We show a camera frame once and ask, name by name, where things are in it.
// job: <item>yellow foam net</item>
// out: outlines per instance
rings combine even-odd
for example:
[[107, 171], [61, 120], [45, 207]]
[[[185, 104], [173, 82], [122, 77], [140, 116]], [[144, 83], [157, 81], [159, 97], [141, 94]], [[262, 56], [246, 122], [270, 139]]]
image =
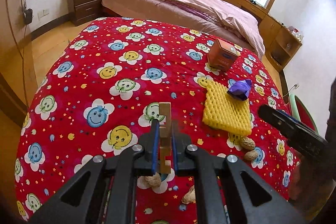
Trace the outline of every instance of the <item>yellow foam net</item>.
[[252, 132], [249, 100], [236, 100], [227, 90], [218, 82], [208, 82], [203, 122], [212, 128], [248, 136]]

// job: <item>clothes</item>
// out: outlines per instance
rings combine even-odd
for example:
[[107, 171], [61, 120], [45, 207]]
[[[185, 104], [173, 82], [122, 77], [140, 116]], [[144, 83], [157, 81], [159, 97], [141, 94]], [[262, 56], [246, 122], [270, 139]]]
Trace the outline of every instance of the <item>clothes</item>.
[[[284, 101], [262, 62], [246, 49], [234, 46], [239, 57], [226, 73], [209, 66], [215, 39], [152, 20], [98, 18], [90, 23], [49, 70], [24, 121], [15, 168], [21, 216], [31, 218], [93, 156], [120, 155], [149, 131], [152, 119], [164, 123], [158, 102], [171, 102], [172, 119], [193, 144], [211, 155], [243, 159], [246, 151], [237, 135], [202, 122], [211, 80], [226, 87], [252, 80], [249, 137], [258, 158], [246, 163], [288, 198], [290, 172], [298, 160], [279, 131], [258, 117], [261, 104], [287, 111]], [[160, 187], [151, 188], [140, 177], [136, 222], [195, 223], [196, 204], [181, 204], [192, 185], [193, 177], [175, 176], [173, 170], [161, 175]]]

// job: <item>purple plastic bag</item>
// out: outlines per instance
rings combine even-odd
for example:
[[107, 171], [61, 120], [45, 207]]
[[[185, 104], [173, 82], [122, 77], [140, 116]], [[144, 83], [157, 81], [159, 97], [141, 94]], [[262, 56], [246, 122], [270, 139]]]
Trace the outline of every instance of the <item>purple plastic bag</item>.
[[250, 79], [237, 81], [229, 88], [227, 93], [237, 100], [245, 101], [250, 95], [251, 86], [252, 81]]

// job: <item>wooden block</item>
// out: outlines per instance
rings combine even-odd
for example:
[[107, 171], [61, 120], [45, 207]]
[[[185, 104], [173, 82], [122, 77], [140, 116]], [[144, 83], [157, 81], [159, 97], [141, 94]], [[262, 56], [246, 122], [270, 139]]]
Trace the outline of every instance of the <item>wooden block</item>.
[[170, 102], [159, 102], [159, 114], [166, 116], [164, 127], [170, 131], [171, 129], [171, 104]]
[[171, 162], [166, 160], [171, 155], [171, 104], [170, 102], [159, 103], [159, 114], [166, 116], [166, 122], [160, 126], [160, 172], [170, 174]]
[[170, 174], [170, 172], [171, 172], [171, 161], [166, 160], [164, 165], [160, 164], [160, 171], [161, 171], [161, 174]]

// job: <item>wooden nightstand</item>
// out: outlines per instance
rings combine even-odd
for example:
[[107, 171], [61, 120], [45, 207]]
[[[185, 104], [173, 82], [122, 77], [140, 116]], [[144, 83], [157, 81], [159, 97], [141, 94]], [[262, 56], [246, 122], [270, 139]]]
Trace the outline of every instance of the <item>wooden nightstand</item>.
[[68, 0], [70, 20], [76, 26], [102, 15], [101, 0]]

